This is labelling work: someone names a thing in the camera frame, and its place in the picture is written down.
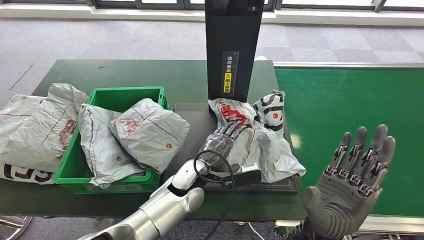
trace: gray plastic bag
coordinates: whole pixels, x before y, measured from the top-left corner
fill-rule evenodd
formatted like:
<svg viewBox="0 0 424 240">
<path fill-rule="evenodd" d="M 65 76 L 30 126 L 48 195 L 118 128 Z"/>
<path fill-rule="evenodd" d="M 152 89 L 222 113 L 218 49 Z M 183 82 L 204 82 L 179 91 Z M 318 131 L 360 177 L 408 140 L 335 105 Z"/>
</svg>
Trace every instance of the gray plastic bag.
<svg viewBox="0 0 424 240">
<path fill-rule="evenodd" d="M 115 181 L 144 172 L 145 169 L 120 146 L 109 130 L 109 122 L 121 113 L 90 104 L 81 106 L 78 125 L 81 147 L 94 174 L 90 183 L 105 189 Z"/>
<path fill-rule="evenodd" d="M 45 97 L 15 95 L 0 110 L 0 153 L 16 132 L 38 109 Z M 0 154 L 0 179 L 40 185 L 54 184 L 53 172 L 46 172 L 6 163 Z"/>
<path fill-rule="evenodd" d="M 0 158 L 11 165 L 55 173 L 87 99 L 70 84 L 53 83 L 31 116 L 10 134 Z"/>
<path fill-rule="evenodd" d="M 137 162 L 163 173 L 189 134 L 190 124 L 150 98 L 142 99 L 109 124 Z"/>
</svg>

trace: floor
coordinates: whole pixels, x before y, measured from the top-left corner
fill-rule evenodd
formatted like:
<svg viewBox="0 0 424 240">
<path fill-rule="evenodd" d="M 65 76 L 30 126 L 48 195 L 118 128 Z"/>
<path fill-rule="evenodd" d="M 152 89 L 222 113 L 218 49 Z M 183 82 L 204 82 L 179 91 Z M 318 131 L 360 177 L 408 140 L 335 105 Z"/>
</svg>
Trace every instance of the floor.
<svg viewBox="0 0 424 240">
<path fill-rule="evenodd" d="M 424 28 L 261 26 L 256 55 L 288 62 L 424 63 Z M 201 22 L 0 18 L 0 108 L 29 95 L 57 59 L 206 59 Z M 20 240 L 76 240 L 112 219 L 36 217 Z M 164 239 L 202 239 L 214 222 L 188 221 Z M 275 239 L 270 223 L 254 223 Z M 0 229 L 0 240 L 6 232 Z M 225 222 L 212 239 L 254 240 Z"/>
</svg>

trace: robotic thumb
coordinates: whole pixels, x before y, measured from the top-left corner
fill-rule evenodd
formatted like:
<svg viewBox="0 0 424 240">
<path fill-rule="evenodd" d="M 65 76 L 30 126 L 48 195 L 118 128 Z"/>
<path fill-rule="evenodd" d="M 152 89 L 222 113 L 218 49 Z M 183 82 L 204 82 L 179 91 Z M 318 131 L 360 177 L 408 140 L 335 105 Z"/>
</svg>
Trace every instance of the robotic thumb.
<svg viewBox="0 0 424 240">
<path fill-rule="evenodd" d="M 331 217 L 321 200 L 321 192 L 316 186 L 308 186 L 303 195 L 303 206 L 314 231 L 325 237 L 331 228 Z"/>
</svg>

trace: black cable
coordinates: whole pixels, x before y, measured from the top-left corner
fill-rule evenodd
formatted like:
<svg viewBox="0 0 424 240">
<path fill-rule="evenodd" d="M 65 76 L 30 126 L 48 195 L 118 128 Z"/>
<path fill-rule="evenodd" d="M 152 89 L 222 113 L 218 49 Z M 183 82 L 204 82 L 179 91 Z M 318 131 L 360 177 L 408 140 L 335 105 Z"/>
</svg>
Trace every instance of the black cable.
<svg viewBox="0 0 424 240">
<path fill-rule="evenodd" d="M 205 153 L 213 153 L 213 154 L 218 155 L 222 159 L 222 161 L 225 163 L 225 165 L 227 166 L 228 171 L 229 171 L 229 174 L 231 175 L 231 195 L 229 196 L 228 202 L 227 202 L 226 207 L 225 207 L 225 210 L 224 210 L 224 212 L 223 212 L 223 214 L 221 216 L 221 219 L 219 219 L 219 221 L 212 228 L 212 230 L 209 232 L 209 234 L 204 238 L 204 240 L 208 240 L 212 236 L 212 234 L 214 234 L 214 232 L 217 230 L 217 228 L 220 226 L 220 224 L 223 222 L 225 216 L 227 215 L 228 211 L 230 210 L 230 206 L 231 206 L 231 203 L 233 201 L 233 196 L 234 196 L 234 185 L 235 185 L 235 182 L 234 182 L 234 173 L 233 173 L 233 170 L 231 169 L 230 163 L 226 160 L 226 158 L 221 153 L 219 153 L 217 151 L 214 151 L 214 150 L 209 150 L 209 149 L 199 152 L 196 155 L 196 157 L 194 158 L 194 164 L 193 164 L 194 171 L 196 172 L 197 176 L 200 179 L 202 179 L 202 180 L 204 180 L 206 182 L 210 182 L 210 183 L 224 183 L 225 182 L 223 180 L 212 180 L 212 179 L 206 178 L 206 177 L 202 176 L 199 173 L 199 171 L 196 168 L 196 162 L 199 160 L 200 156 L 202 154 L 205 154 Z"/>
</svg>

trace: white plastic bag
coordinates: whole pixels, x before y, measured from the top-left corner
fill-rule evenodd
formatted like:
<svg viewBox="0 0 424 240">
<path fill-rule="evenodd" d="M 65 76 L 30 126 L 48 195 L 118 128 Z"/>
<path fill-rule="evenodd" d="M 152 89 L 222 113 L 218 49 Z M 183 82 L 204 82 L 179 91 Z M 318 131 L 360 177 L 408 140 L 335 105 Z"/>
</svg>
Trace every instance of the white plastic bag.
<svg viewBox="0 0 424 240">
<path fill-rule="evenodd" d="M 45 97 L 15 95 L 0 111 L 0 153 L 9 141 L 9 136 L 37 110 Z M 15 182 L 53 184 L 53 172 L 39 171 L 7 164 L 0 155 L 0 179 Z"/>
<path fill-rule="evenodd" d="M 81 147 L 94 174 L 90 183 L 102 189 L 129 175 L 145 171 L 120 146 L 109 129 L 109 122 L 120 115 L 120 112 L 82 104 L 78 116 Z"/>
<path fill-rule="evenodd" d="M 255 122 L 274 131 L 278 138 L 283 138 L 284 134 L 283 108 L 285 95 L 283 91 L 272 90 L 272 94 L 264 96 L 253 105 L 256 111 Z"/>
<path fill-rule="evenodd" d="M 274 90 L 254 106 L 225 98 L 209 100 L 218 127 L 231 121 L 252 125 L 237 138 L 227 160 L 230 165 L 257 163 L 263 183 L 275 183 L 294 174 L 303 176 L 306 172 L 283 137 L 284 96 L 284 92 Z"/>
<path fill-rule="evenodd" d="M 217 98 L 209 100 L 208 103 L 218 118 L 218 127 L 234 121 L 241 121 L 244 124 L 254 123 L 256 112 L 247 102 Z"/>
<path fill-rule="evenodd" d="M 184 143 L 190 124 L 150 98 L 142 99 L 117 119 L 110 130 L 142 167 L 163 173 Z"/>
<path fill-rule="evenodd" d="M 53 83 L 36 111 L 9 136 L 0 158 L 11 165 L 55 173 L 87 99 L 70 84 Z"/>
</svg>

